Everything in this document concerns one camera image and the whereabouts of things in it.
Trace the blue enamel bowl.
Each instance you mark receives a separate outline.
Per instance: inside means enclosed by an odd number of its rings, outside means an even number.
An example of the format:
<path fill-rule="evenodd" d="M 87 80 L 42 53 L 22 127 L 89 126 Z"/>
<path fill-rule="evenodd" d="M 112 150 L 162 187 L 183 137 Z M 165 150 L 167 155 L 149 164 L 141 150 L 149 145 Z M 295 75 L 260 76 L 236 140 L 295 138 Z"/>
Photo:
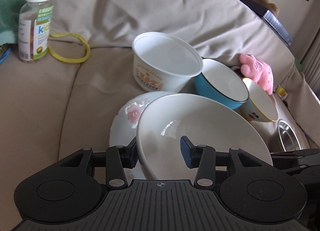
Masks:
<path fill-rule="evenodd" d="M 202 72 L 194 77 L 198 95 L 210 98 L 234 110 L 249 99 L 249 92 L 242 79 L 223 63 L 205 58 Z"/>

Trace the dark blue book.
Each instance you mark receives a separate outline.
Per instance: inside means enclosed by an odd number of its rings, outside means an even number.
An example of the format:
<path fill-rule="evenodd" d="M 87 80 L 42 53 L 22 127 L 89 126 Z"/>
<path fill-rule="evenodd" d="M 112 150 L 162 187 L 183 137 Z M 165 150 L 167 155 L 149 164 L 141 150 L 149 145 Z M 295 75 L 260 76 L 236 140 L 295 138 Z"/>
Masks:
<path fill-rule="evenodd" d="M 266 7 L 258 4 L 253 0 L 240 0 L 247 5 L 253 12 L 255 12 L 262 20 L 268 24 L 276 35 L 286 44 L 290 46 L 293 42 L 292 37 L 289 35 L 287 30 L 283 27 L 277 17 Z"/>

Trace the kids vitamin bottle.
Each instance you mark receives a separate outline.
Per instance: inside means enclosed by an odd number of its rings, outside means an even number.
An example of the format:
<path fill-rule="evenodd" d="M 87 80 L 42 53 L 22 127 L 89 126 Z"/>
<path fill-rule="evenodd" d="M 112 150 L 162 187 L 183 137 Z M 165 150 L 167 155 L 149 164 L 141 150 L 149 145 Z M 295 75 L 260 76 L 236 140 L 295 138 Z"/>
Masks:
<path fill-rule="evenodd" d="M 53 4 L 51 0 L 25 0 L 18 20 L 19 58 L 33 62 L 48 51 Z"/>

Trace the pink plush toy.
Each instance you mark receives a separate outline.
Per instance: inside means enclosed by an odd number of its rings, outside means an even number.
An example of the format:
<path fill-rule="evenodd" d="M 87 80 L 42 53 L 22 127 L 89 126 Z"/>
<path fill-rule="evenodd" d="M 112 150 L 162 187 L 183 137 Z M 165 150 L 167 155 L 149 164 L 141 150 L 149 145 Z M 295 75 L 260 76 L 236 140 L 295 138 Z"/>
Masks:
<path fill-rule="evenodd" d="M 271 67 L 253 55 L 241 54 L 241 73 L 256 82 L 268 95 L 273 93 L 273 73 Z"/>

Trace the white bowl yellow rim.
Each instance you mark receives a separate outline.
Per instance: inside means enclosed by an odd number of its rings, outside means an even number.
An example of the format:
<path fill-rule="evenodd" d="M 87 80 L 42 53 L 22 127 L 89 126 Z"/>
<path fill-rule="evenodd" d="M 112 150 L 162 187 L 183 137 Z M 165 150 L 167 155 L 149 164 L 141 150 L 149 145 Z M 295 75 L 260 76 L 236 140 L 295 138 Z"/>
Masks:
<path fill-rule="evenodd" d="M 253 80 L 243 78 L 242 81 L 248 89 L 249 98 L 240 107 L 241 115 L 249 121 L 277 121 L 278 112 L 272 98 Z"/>

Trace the green towel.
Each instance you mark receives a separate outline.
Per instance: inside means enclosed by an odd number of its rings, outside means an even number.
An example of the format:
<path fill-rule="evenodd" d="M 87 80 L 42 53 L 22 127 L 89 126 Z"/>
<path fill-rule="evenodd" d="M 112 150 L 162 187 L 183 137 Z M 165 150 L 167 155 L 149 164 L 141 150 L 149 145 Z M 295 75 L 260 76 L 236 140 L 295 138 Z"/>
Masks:
<path fill-rule="evenodd" d="M 24 4 L 25 0 L 1 0 L 1 45 L 17 43 L 18 19 Z"/>

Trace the stainless steel bowl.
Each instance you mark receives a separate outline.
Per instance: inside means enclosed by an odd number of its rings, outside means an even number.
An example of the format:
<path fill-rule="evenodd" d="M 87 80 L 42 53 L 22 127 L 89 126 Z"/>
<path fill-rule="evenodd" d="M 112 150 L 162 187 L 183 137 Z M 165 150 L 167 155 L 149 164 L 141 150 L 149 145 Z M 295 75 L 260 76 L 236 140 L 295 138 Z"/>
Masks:
<path fill-rule="evenodd" d="M 276 131 L 269 141 L 269 146 L 270 152 L 288 152 L 302 149 L 295 131 L 283 119 L 278 120 Z"/>

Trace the brown plush toy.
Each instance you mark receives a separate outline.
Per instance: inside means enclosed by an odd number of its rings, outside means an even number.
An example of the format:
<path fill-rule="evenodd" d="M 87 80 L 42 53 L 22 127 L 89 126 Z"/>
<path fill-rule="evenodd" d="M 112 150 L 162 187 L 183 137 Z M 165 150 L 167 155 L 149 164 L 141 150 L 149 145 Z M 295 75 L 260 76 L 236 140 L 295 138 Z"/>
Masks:
<path fill-rule="evenodd" d="M 276 6 L 276 4 L 271 3 L 270 0 L 252 0 L 252 1 L 264 6 L 265 8 L 270 10 L 275 17 L 278 17 L 279 8 Z"/>

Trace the large white ceramic bowl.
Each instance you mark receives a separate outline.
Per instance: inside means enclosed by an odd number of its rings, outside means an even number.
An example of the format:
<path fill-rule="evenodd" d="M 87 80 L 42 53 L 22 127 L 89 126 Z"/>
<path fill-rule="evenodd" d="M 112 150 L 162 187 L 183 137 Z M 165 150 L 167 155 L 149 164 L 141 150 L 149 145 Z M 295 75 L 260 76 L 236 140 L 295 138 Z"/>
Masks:
<path fill-rule="evenodd" d="M 172 94 L 152 101 L 138 121 L 138 157 L 147 179 L 195 179 L 196 169 L 189 169 L 181 154 L 182 136 L 220 152 L 240 148 L 272 164 L 259 133 L 235 111 L 202 96 Z"/>

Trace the yellow tag item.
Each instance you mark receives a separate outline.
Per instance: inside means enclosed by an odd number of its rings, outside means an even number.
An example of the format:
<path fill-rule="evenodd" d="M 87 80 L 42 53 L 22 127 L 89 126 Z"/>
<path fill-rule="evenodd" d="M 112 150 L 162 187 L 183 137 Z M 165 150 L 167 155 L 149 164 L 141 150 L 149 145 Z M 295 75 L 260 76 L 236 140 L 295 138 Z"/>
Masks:
<path fill-rule="evenodd" d="M 277 86 L 276 94 L 279 96 L 281 100 L 285 100 L 287 98 L 287 92 L 281 85 Z"/>

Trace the white paper bowl orange logo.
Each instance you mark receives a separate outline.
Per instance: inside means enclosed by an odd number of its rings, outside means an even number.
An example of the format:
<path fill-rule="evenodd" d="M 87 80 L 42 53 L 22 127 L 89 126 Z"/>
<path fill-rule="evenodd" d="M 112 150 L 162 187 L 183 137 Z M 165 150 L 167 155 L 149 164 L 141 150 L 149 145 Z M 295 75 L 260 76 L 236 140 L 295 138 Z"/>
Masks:
<path fill-rule="evenodd" d="M 198 52 L 166 33 L 142 33 L 133 40 L 132 49 L 133 77 L 146 91 L 178 93 L 203 70 Z"/>

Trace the white floral ceramic plate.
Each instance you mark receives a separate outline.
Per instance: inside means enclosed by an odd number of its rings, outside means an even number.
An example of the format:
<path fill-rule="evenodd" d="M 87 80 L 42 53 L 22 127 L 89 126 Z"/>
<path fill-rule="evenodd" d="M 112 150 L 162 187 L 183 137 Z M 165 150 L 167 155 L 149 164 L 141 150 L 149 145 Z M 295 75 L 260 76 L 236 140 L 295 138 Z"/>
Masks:
<path fill-rule="evenodd" d="M 128 101 L 113 120 L 110 128 L 109 146 L 127 145 L 134 137 L 140 115 L 144 109 L 155 99 L 175 94 L 168 91 L 155 91 L 139 95 Z M 125 176 L 130 184 L 133 179 L 146 179 L 139 161 L 133 169 L 124 169 Z"/>

